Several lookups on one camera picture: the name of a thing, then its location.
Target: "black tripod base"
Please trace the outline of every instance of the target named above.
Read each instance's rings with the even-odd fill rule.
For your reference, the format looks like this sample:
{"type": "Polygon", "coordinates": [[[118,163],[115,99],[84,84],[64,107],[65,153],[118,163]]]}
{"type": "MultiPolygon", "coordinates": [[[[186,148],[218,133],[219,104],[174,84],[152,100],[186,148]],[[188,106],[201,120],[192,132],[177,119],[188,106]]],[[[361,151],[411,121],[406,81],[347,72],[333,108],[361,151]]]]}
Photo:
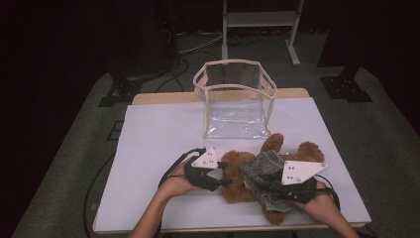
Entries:
{"type": "Polygon", "coordinates": [[[353,78],[341,76],[321,77],[331,99],[347,99],[348,102],[372,102],[367,92],[361,90],[353,78]]]}

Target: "white tabletop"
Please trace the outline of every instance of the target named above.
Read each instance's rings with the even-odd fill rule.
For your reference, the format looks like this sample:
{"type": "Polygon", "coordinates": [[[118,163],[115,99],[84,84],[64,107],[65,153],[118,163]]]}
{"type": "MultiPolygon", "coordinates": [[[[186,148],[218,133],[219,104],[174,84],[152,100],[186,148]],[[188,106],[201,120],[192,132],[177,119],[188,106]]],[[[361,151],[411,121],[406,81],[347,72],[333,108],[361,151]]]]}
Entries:
{"type": "MultiPolygon", "coordinates": [[[[131,231],[158,188],[163,173],[183,153],[215,147],[218,159],[230,150],[257,154],[263,140],[203,139],[203,102],[132,105],[126,113],[117,153],[98,209],[95,232],[131,231]]],[[[283,153],[295,153],[300,143],[316,143],[328,168],[320,173],[334,186],[342,213],[352,224],[370,222],[368,211],[337,151],[313,98],[275,99],[269,120],[272,133],[284,135],[283,153]]],[[[213,173],[219,178],[219,170],[213,173]]],[[[162,230],[262,230],[308,228],[317,224],[298,208],[280,226],[263,217],[257,202],[229,204],[220,188],[195,190],[167,205],[162,230]]]]}

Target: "clear plastic bag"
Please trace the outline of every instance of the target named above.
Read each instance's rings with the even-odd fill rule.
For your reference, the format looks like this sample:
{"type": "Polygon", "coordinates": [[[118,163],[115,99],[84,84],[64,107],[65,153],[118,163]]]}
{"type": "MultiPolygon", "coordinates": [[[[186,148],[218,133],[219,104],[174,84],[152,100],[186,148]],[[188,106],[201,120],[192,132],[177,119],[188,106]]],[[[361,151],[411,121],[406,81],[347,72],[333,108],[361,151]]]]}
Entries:
{"type": "Polygon", "coordinates": [[[275,83],[257,61],[209,61],[193,79],[206,103],[204,138],[258,139],[270,135],[275,83]]]}

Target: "brown teddy bear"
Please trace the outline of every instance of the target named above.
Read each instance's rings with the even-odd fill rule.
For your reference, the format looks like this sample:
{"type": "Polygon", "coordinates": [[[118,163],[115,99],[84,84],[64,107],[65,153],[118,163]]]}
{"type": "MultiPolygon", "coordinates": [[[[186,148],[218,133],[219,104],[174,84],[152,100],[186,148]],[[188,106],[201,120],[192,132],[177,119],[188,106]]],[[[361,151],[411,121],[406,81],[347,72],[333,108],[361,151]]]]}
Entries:
{"type": "MultiPolygon", "coordinates": [[[[280,133],[269,136],[263,143],[261,152],[275,151],[279,153],[284,137],[280,133]]],[[[256,156],[249,152],[230,151],[222,157],[222,162],[228,166],[223,169],[223,179],[232,179],[232,183],[223,186],[222,196],[230,203],[256,201],[255,193],[244,182],[240,168],[241,163],[255,159],[256,156]]],[[[311,142],[300,144],[296,154],[281,154],[285,161],[324,162],[324,155],[318,146],[311,142]]],[[[284,220],[285,212],[267,210],[262,205],[262,213],[273,225],[278,225],[284,220]]]]}

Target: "stuffed animal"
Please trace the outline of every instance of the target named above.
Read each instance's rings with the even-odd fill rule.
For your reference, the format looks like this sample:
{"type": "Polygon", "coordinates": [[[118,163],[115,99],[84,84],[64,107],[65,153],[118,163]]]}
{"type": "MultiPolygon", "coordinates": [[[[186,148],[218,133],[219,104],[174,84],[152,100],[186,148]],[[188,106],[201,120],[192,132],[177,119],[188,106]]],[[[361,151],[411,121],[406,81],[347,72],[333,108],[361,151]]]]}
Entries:
{"type": "MultiPolygon", "coordinates": [[[[269,136],[263,143],[261,152],[274,151],[276,154],[280,152],[283,145],[284,137],[280,133],[269,136]]],[[[222,157],[222,162],[228,166],[223,169],[223,179],[232,179],[232,183],[223,186],[222,196],[230,203],[256,201],[255,192],[248,187],[244,181],[241,164],[246,163],[256,156],[249,152],[230,151],[222,157]]],[[[281,154],[284,161],[304,161],[304,162],[324,162],[324,155],[318,146],[311,142],[300,144],[295,154],[281,154]]],[[[273,225],[278,225],[284,220],[285,211],[273,211],[262,206],[262,214],[273,225]]]]}

